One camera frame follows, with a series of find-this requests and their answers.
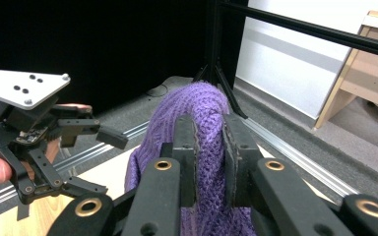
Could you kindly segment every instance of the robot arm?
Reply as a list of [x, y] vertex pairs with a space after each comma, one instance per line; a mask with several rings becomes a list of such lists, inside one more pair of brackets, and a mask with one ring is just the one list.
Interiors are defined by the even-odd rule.
[[[91, 109], [56, 105], [56, 92], [69, 81], [66, 74], [0, 71], [0, 157], [12, 168], [11, 182], [23, 204], [46, 196], [77, 197], [107, 191], [77, 177], [64, 181], [45, 156], [48, 141], [61, 137], [61, 147], [67, 148], [73, 147], [80, 135], [98, 133], [97, 140], [115, 141], [117, 148], [125, 148], [127, 143], [123, 136], [102, 129]], [[31, 166], [33, 180], [21, 161]]]

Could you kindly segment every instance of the white wall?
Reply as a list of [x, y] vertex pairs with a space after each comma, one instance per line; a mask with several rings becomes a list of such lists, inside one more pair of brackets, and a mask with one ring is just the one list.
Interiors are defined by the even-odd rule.
[[[250, 0], [249, 7], [358, 33], [378, 0]], [[349, 48], [247, 18], [236, 76], [317, 119]]]

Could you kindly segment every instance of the knitted sweater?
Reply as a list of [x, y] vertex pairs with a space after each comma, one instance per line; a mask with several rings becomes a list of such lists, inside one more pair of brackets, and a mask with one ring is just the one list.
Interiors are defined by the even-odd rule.
[[214, 86], [199, 82], [166, 96], [155, 111], [141, 145], [130, 156], [125, 190], [138, 186], [147, 163], [159, 156], [162, 143], [173, 142], [174, 122], [190, 114], [198, 128], [198, 199], [181, 209], [181, 235], [255, 235], [249, 208], [231, 208], [224, 200], [222, 115], [226, 97]]

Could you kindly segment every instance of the white metal plate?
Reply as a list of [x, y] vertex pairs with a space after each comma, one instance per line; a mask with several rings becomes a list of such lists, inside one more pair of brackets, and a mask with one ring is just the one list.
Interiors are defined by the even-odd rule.
[[70, 82], [67, 74], [49, 75], [0, 70], [0, 101], [31, 110]]

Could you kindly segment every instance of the metal frame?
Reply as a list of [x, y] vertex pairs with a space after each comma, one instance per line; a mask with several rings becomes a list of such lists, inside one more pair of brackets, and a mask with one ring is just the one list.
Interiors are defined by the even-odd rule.
[[231, 85], [227, 82], [220, 64], [222, 14], [237, 14], [250, 17], [258, 21], [306, 33], [334, 43], [378, 55], [377, 39], [363, 37], [357, 34], [322, 27], [293, 18], [261, 11], [241, 4], [232, 3], [230, 0], [208, 0], [206, 64], [201, 68], [200, 73], [196, 75], [194, 81], [204, 80], [213, 85], [220, 83], [234, 112], [245, 119], [247, 116], [237, 104], [235, 96], [231, 90]]

